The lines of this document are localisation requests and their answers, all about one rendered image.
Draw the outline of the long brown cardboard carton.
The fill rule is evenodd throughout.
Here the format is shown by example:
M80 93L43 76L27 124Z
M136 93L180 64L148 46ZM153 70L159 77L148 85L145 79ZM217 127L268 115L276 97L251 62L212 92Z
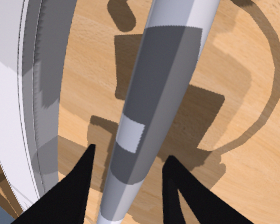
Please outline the long brown cardboard carton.
M18 218L23 209L19 205L0 165L0 207L2 207L14 219Z

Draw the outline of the grey tube with white end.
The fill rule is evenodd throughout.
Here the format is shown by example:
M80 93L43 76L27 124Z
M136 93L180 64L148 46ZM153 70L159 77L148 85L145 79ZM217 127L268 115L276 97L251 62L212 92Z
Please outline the grey tube with white end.
M220 0L152 0L96 224L121 224L193 76Z

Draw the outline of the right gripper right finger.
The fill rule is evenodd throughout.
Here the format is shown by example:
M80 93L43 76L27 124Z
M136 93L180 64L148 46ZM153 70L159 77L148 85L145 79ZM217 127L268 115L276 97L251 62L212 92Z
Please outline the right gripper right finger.
M201 184L173 155L162 168L163 224L186 224L178 190L200 224L254 224Z

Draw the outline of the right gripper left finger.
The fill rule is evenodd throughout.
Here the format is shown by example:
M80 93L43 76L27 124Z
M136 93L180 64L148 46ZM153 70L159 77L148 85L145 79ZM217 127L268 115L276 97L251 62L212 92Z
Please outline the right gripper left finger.
M84 224L95 148L90 144L72 171L11 224Z

